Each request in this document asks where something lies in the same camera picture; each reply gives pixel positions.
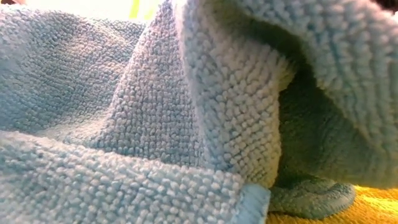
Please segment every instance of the towel fold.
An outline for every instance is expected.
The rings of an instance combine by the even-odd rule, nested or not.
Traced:
[[[0,7],[1,223],[325,218],[398,187],[398,25],[367,0]]]

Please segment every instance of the yellow fabric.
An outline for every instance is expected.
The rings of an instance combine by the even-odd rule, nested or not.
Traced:
[[[305,220],[288,215],[270,214],[266,224],[398,224],[398,189],[375,190],[356,187],[354,205],[324,220]]]

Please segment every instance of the light blue towel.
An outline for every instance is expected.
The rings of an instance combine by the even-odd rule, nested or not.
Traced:
[[[351,184],[398,187],[398,25],[374,3],[0,7],[0,223],[316,219]]]

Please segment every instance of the blue microfiber cloth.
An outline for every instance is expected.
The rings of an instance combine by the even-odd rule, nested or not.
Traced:
[[[398,24],[368,0],[0,7],[0,223],[324,218],[398,187]]]

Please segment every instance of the fabric surface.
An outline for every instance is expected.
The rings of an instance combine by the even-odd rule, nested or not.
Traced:
[[[356,187],[357,197],[349,209],[324,218],[308,220],[281,214],[270,214],[267,224],[396,224],[398,221],[398,190]]]
[[[319,219],[398,187],[398,25],[367,0],[2,6],[0,33],[1,223]]]

